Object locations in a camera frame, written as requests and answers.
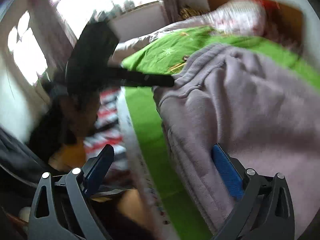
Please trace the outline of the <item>plaid bed sheet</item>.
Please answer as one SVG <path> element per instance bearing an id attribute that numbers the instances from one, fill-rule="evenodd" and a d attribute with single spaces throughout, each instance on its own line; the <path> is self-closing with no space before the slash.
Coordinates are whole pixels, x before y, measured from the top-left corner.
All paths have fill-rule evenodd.
<path id="1" fill-rule="evenodd" d="M 96 157 L 105 145 L 114 149 L 113 170 L 124 171 L 128 168 L 126 148 L 120 131 L 117 100 L 120 88 L 107 89 L 100 93 L 100 108 L 95 122 L 94 133 L 84 139 L 86 158 Z"/>

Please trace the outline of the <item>lilac knit pants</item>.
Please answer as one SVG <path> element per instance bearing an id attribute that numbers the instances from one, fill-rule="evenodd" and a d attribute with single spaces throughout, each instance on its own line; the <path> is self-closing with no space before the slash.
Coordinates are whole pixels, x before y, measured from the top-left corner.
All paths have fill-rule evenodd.
<path id="1" fill-rule="evenodd" d="M 235 205 L 210 152 L 220 144 L 246 168 L 284 174 L 295 236 L 319 210 L 319 92 L 265 55 L 214 43 L 191 55 L 154 101 L 176 172 L 212 232 Z"/>

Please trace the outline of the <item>left wooden headboard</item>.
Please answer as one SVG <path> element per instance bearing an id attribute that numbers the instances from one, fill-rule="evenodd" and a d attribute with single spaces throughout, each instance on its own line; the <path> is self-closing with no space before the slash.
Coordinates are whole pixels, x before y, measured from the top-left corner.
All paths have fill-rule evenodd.
<path id="1" fill-rule="evenodd" d="M 211 11 L 217 9 L 218 7 L 229 1 L 230 0 L 207 0 Z M 298 54 L 299 56 L 302 56 L 304 48 L 303 13 L 299 9 L 292 7 L 286 3 L 281 3 L 279 1 L 276 2 L 279 3 L 279 7 L 281 9 L 282 29 L 277 37 L 273 36 L 271 41 L 282 45 L 286 49 Z"/>

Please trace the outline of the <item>pink white patterned pillow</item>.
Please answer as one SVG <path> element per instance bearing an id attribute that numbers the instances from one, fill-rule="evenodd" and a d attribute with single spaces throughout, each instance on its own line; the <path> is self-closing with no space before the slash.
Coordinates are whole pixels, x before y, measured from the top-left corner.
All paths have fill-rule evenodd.
<path id="1" fill-rule="evenodd" d="M 220 34 L 261 36 L 265 30 L 266 11 L 254 0 L 230 0 L 204 18 Z"/>

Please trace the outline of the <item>red patterned pillow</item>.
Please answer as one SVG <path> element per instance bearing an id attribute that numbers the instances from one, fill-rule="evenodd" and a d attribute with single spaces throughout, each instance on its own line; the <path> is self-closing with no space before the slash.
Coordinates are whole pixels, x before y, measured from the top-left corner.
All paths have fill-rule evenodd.
<path id="1" fill-rule="evenodd" d="M 265 11 L 265 23 L 263 37 L 272 39 L 277 37 L 282 29 L 281 9 L 279 3 L 273 0 L 249 0 L 263 7 Z"/>

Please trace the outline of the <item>green cartoon bed sheet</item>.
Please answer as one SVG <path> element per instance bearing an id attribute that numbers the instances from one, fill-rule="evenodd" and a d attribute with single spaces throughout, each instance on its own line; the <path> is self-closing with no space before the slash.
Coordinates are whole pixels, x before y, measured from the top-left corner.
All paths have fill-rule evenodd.
<path id="1" fill-rule="evenodd" d="M 282 173 L 295 239 L 319 239 L 319 71 L 262 37 L 170 33 L 126 58 L 172 88 L 128 88 L 121 128 L 157 239 L 210 239 L 236 205 L 215 144 L 245 168 Z"/>

